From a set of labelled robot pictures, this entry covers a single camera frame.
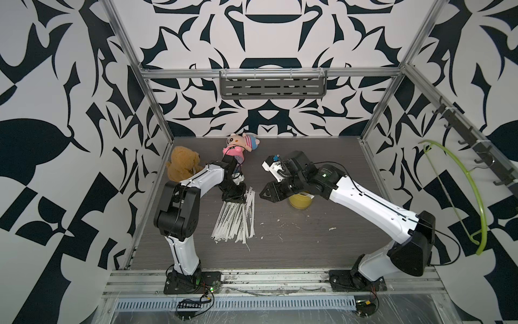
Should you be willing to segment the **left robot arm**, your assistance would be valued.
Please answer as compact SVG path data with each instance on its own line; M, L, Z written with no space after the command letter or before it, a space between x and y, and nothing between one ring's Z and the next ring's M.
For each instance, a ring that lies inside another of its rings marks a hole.
M195 294L221 281L221 272L202 270L194 232L200 200L212 188L221 190L225 203L245 203L246 185L236 184L237 170L237 159L225 155L187 180L166 183L154 216L154 226L167 240L174 260L172 270L166 271L164 294Z

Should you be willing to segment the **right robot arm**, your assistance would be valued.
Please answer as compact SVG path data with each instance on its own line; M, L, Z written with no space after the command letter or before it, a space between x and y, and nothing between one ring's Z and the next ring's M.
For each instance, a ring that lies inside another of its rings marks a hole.
M312 162L302 151L286 158L267 157L262 167L274 176L260 198L277 203L299 193L309 193L341 205L363 217L390 237L377 251L360 255L348 271L331 271L334 289L375 289L386 275L423 276L435 242L435 217L404 209L358 184L347 169L333 161Z

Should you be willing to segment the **eleventh white straw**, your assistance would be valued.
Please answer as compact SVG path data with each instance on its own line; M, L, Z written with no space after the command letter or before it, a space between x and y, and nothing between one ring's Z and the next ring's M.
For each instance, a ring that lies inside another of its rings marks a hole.
M254 216L254 212L255 212L255 191L253 190L253 188L249 189L248 196L249 196L249 199L250 199L250 206L249 206L250 233L249 233L248 237L252 238L255 235L255 229L254 229L254 220L255 220L255 216Z

